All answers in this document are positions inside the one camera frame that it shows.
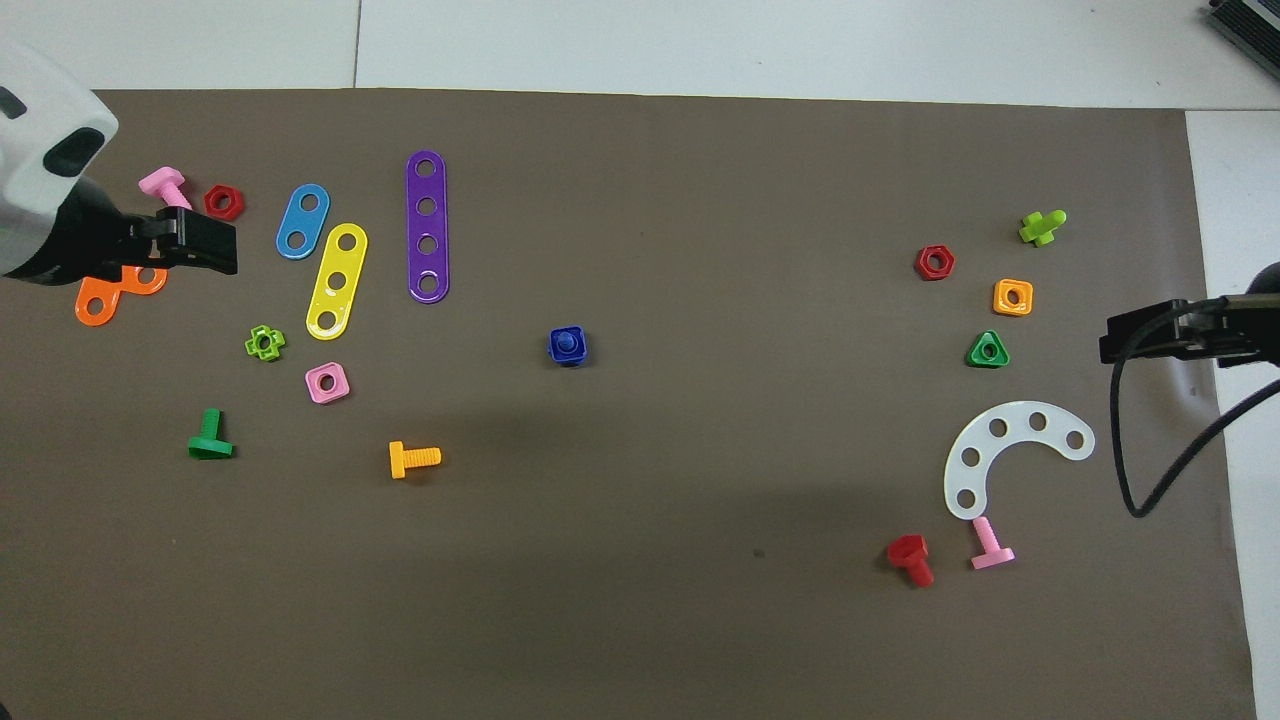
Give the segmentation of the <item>grey ridged device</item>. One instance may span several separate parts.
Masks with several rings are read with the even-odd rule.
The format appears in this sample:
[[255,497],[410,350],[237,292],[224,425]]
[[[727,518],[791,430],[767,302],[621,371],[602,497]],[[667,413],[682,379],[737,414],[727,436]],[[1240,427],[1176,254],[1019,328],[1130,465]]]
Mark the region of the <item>grey ridged device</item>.
[[1207,20],[1236,45],[1280,55],[1280,0],[1210,0]]

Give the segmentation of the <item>lime cross head screw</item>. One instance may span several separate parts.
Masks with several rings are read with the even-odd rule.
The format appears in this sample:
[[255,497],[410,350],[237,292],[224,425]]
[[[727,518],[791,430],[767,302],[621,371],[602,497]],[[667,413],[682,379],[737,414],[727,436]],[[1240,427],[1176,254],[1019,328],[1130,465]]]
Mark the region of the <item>lime cross head screw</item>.
[[1033,243],[1043,247],[1053,242],[1053,233],[1065,224],[1068,214],[1065,210],[1052,210],[1048,213],[1032,211],[1021,219],[1019,237],[1023,243]]

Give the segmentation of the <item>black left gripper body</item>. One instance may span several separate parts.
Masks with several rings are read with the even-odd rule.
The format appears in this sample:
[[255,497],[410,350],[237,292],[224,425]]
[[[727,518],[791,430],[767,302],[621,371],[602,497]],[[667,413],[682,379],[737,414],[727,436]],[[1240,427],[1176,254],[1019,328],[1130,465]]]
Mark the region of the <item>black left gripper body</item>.
[[0,277],[41,286],[86,277],[115,282],[125,266],[161,268],[164,215],[124,213],[95,181],[78,179],[51,217],[0,211]]

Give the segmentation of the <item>purple four-hole strip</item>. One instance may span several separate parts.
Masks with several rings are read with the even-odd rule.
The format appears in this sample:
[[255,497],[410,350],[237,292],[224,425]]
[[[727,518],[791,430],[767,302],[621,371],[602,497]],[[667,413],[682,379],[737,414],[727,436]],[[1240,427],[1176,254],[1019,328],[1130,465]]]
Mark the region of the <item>purple four-hole strip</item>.
[[407,290],[419,304],[438,304],[451,287],[448,172],[430,149],[404,167]]

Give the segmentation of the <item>pink plastic screw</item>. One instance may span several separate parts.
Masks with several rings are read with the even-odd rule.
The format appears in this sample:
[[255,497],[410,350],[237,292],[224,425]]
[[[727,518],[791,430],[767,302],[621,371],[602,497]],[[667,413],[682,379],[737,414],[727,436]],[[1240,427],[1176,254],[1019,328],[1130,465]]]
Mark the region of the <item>pink plastic screw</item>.
[[978,516],[972,520],[972,527],[980,544],[980,552],[970,559],[974,570],[996,568],[1016,559],[1014,551],[1000,543],[989,519]]
[[160,167],[137,182],[142,193],[159,199],[164,208],[182,208],[191,211],[192,204],[187,199],[183,184],[186,177],[173,167]]

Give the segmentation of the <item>red plastic screw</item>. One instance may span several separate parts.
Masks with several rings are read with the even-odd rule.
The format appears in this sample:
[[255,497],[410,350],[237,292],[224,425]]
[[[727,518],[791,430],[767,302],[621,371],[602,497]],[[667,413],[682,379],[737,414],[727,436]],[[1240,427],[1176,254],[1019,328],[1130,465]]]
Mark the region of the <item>red plastic screw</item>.
[[924,536],[905,534],[892,541],[886,548],[888,564],[905,574],[918,588],[934,584],[934,573],[929,565],[929,550]]

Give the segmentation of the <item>yellow three-hole strip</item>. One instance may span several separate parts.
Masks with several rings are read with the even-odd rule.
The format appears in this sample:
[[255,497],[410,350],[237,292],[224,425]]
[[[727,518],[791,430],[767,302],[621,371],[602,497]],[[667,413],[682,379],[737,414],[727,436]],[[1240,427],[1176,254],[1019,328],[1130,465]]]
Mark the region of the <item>yellow three-hole strip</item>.
[[346,332],[367,250],[367,233],[356,223],[329,232],[305,318],[312,338],[332,341]]

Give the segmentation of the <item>brown paper table mat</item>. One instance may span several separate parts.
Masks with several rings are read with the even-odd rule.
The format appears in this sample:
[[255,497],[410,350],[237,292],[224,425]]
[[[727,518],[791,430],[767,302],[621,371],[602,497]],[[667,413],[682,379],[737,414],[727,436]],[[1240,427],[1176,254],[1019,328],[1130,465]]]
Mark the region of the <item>brown paper table mat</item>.
[[[1203,299],[1180,111],[412,91],[114,91],[123,208],[174,167],[246,197],[239,272],[88,328],[0,281],[0,703],[35,720],[1251,720],[1221,445],[1144,520],[1106,320]],[[407,290],[439,152],[451,287]],[[315,251],[276,252],[323,186]],[[1065,210],[1043,247],[1021,219]],[[369,247],[305,327],[329,232]],[[948,246],[943,281],[914,268]],[[1002,278],[1028,316],[992,310]],[[244,351],[256,325],[282,357]],[[580,325],[589,360],[548,334]],[[1011,363],[968,366],[982,331]],[[316,405],[305,373],[339,363]],[[957,433],[1034,400],[974,570]],[[206,407],[233,457],[187,452]],[[389,473],[388,443],[443,462]],[[934,584],[886,559],[924,536]]]

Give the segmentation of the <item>white curved hole plate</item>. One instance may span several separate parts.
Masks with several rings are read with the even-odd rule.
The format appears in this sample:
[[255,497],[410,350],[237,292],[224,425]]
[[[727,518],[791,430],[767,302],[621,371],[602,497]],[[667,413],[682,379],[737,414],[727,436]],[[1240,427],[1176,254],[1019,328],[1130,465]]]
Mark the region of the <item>white curved hole plate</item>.
[[1018,400],[974,416],[956,436],[943,464],[943,501],[964,521],[986,514],[995,460],[1016,445],[1041,445],[1069,461],[1092,456],[1093,429],[1064,407]]

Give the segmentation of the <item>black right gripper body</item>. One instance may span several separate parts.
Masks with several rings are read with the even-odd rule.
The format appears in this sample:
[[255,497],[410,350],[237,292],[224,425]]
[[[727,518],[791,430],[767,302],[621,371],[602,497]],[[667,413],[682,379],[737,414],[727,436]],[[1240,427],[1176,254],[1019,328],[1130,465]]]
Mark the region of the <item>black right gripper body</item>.
[[1192,359],[1215,360],[1220,368],[1252,363],[1280,368],[1280,263],[1262,269],[1244,293],[1197,305]]

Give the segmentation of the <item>pink square plastic nut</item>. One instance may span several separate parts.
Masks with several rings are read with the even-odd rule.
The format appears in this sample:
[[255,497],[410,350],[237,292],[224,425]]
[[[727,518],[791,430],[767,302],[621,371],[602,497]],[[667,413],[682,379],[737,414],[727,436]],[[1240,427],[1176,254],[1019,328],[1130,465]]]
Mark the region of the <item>pink square plastic nut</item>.
[[303,380],[310,400],[316,405],[328,405],[349,393],[346,369],[339,363],[324,363],[308,369]]

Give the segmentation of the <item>green plastic screw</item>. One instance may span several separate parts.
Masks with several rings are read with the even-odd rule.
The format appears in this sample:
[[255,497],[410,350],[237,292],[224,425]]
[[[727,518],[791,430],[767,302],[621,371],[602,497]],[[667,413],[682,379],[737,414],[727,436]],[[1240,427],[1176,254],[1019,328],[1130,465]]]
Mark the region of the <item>green plastic screw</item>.
[[201,416],[200,429],[189,437],[187,452],[198,460],[219,460],[234,456],[236,446],[220,437],[221,410],[206,407]]

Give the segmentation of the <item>orange heart hole plate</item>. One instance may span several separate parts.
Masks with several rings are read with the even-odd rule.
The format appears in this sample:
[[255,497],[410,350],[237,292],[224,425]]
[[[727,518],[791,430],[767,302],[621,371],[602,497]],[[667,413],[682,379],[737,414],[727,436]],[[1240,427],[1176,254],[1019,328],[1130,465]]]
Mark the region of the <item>orange heart hole plate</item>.
[[168,269],[123,266],[119,281],[84,278],[76,296],[76,319],[87,327],[105,325],[115,316],[123,296],[159,292],[166,283],[168,273]]

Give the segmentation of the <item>blue two-hole strip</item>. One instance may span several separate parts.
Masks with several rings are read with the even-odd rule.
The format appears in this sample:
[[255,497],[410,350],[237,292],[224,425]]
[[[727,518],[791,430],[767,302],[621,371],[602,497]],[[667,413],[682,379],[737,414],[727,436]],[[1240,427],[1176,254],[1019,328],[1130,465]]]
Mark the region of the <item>blue two-hole strip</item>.
[[316,183],[296,187],[276,231],[276,252],[287,260],[308,258],[317,247],[330,209],[328,191]]

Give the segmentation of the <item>orange plastic screw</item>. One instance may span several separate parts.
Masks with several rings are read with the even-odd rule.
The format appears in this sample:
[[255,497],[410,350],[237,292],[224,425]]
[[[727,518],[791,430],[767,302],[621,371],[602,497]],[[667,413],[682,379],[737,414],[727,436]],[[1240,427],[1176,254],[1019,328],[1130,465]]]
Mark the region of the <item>orange plastic screw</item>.
[[408,470],[435,468],[443,462],[443,452],[438,447],[408,448],[402,441],[388,443],[389,473],[394,480],[403,480]]

